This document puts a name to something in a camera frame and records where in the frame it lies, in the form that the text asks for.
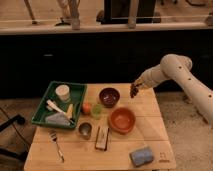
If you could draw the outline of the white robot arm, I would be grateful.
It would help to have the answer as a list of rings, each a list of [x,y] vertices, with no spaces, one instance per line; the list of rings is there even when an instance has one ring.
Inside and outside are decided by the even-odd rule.
[[[167,54],[157,66],[145,70],[133,85],[138,89],[148,89],[157,87],[164,81],[174,80],[213,127],[213,90],[193,76],[191,68],[192,61],[189,57]]]

